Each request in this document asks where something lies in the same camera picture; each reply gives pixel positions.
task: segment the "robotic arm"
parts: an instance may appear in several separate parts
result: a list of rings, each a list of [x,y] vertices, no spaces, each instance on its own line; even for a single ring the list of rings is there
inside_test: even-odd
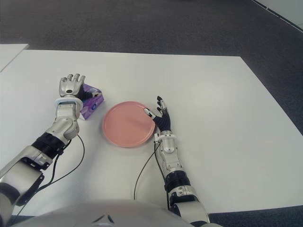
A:
[[[53,159],[63,153],[68,142],[77,136],[82,100],[98,96],[84,92],[85,76],[78,80],[79,76],[70,74],[60,80],[54,123],[0,170],[0,226],[7,224],[15,205],[24,205],[37,191],[44,179],[42,170],[46,170]]]
[[[165,191],[169,194],[170,211],[182,217],[183,220],[200,227],[209,223],[208,215],[199,202],[195,189],[191,186],[187,174],[178,158],[178,148],[175,144],[176,136],[170,128],[170,118],[163,99],[158,96],[158,111],[162,117],[156,116],[151,110],[145,108],[160,130],[155,134],[155,143],[160,144],[156,156],[165,177]]]

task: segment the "white table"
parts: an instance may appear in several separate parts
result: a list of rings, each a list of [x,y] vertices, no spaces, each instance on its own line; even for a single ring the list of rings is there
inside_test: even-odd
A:
[[[28,44],[0,44],[0,72],[27,47]]]
[[[137,148],[112,145],[102,118],[127,100],[156,111],[157,95],[169,108],[180,159],[208,212],[303,204],[303,137],[240,57],[25,50],[1,73],[0,167],[52,124],[59,79],[69,73],[86,75],[87,84],[102,89],[105,102],[87,121],[79,120],[86,145],[82,165],[37,194],[23,215],[132,199],[152,139]],[[56,178],[81,155],[75,138],[58,161]],[[137,198],[166,206],[154,159],[139,181]]]

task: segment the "wire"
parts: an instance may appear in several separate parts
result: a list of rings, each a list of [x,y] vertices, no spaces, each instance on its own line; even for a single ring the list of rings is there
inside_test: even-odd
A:
[[[143,168],[141,169],[141,172],[140,172],[139,175],[138,175],[136,184],[135,184],[135,186],[134,186],[134,200],[136,200],[136,197],[135,197],[135,195],[136,195],[136,187],[137,187],[139,178],[140,178],[140,176],[141,176],[141,173],[143,172],[143,169],[145,168],[145,166],[146,166],[146,164],[149,162],[149,160],[152,158],[152,156],[153,156],[154,153],[155,153],[155,152],[153,152],[153,153],[151,154],[151,156],[148,158],[148,160],[145,162]]]
[[[38,188],[38,190],[26,201],[26,203],[23,205],[23,207],[21,208],[21,210],[18,212],[18,214],[15,216],[14,220],[11,222],[11,225],[13,225],[17,219],[17,217],[20,215],[21,211],[24,209],[24,207],[28,204],[28,202],[33,198],[34,195],[36,195],[39,191],[47,188],[48,186],[50,186],[51,184],[63,179],[64,177],[66,177],[67,175],[71,174],[74,170],[76,170],[82,163],[83,159],[84,159],[84,155],[85,155],[85,146],[84,146],[84,143],[83,143],[83,140],[82,138],[78,135],[79,139],[81,140],[81,143],[82,143],[82,146],[83,146],[83,155],[82,155],[82,158],[81,158],[81,161],[79,162],[79,164],[73,168],[70,172],[68,172],[66,175],[60,177],[59,179],[55,180],[53,182],[53,179],[54,179],[54,176],[55,176],[55,171],[56,171],[56,165],[57,165],[57,161],[59,159],[59,154],[56,156],[56,159],[54,161],[54,164],[53,164],[53,174],[52,174],[52,178],[51,180],[49,181],[49,183],[41,186],[40,188]],[[63,147],[63,150],[65,150],[71,143],[71,140]]]
[[[84,146],[84,143],[83,143],[82,138],[81,138],[79,135],[77,135],[77,136],[78,136],[79,139],[81,140],[81,143],[82,143],[82,146],[83,146],[83,155],[82,155],[81,161],[80,161],[79,164],[78,164],[75,168],[73,168],[70,172],[68,172],[66,175],[60,177],[59,179],[55,180],[54,182],[50,183],[50,185],[52,185],[52,184],[56,183],[57,181],[59,181],[59,180],[65,178],[67,175],[69,175],[69,174],[71,174],[72,172],[74,172],[74,171],[81,165],[81,163],[82,163],[82,161],[83,161],[83,159],[84,159],[84,156],[85,156],[85,146]]]
[[[164,174],[163,174],[162,169],[161,169],[161,167],[160,167],[160,164],[159,164],[159,161],[158,161],[158,158],[157,158],[157,154],[156,154],[156,151],[157,151],[158,147],[156,148],[156,144],[154,144],[154,154],[155,154],[155,158],[156,158],[158,167],[159,167],[159,169],[160,169],[161,175],[162,175],[163,180],[164,180],[164,182],[165,182],[165,177],[164,177]],[[169,193],[168,193],[168,192],[166,192],[166,203],[167,203],[167,209],[169,210]]]
[[[159,167],[159,169],[160,169],[161,175],[162,175],[162,177],[163,177],[163,180],[165,181],[164,174],[163,174],[163,172],[162,172],[162,170],[161,170],[161,167],[160,167],[160,164],[159,164],[159,162],[158,162],[157,155],[156,155],[156,151],[158,150],[159,146],[160,146],[160,144],[156,147],[156,143],[154,143],[154,148],[153,148],[154,152],[151,154],[151,156],[150,156],[150,157],[148,158],[148,160],[145,162],[143,168],[141,169],[141,172],[139,173],[139,175],[138,175],[138,177],[137,177],[136,184],[135,184],[135,186],[134,186],[134,200],[136,199],[135,195],[136,195],[136,188],[137,188],[137,184],[138,184],[139,178],[140,178],[140,176],[141,176],[141,174],[142,174],[144,168],[146,167],[147,163],[150,161],[150,159],[151,159],[151,157],[152,157],[153,155],[155,155],[155,158],[156,158],[158,167]],[[169,194],[168,194],[168,192],[166,192],[166,202],[167,202],[167,209],[169,209]]]

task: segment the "purple box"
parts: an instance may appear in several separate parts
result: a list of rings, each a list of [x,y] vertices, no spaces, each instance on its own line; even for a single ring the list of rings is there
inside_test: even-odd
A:
[[[83,84],[84,91],[88,92],[101,92],[99,89],[87,84]],[[83,102],[83,108],[80,111],[80,118],[86,120],[91,116],[95,109],[104,101],[103,95],[87,99]]]

